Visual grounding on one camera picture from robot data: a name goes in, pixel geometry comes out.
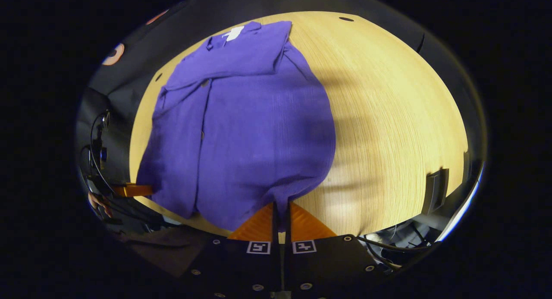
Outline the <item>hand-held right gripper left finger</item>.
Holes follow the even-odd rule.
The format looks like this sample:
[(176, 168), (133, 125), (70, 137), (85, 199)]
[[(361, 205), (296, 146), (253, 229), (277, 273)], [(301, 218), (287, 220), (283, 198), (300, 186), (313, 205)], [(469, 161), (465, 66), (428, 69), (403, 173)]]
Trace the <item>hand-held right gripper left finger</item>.
[(270, 204), (233, 234), (208, 240), (185, 272), (193, 299), (274, 299), (281, 286), (278, 210)]

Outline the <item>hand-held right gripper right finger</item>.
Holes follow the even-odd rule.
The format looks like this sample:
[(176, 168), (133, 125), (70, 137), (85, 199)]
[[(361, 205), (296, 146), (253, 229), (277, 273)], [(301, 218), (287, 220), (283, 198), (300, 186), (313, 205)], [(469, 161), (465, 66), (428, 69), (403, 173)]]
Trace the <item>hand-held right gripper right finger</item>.
[(335, 235), (314, 217), (298, 222), (288, 205), (283, 289), (292, 299), (366, 299), (388, 276), (352, 234)]

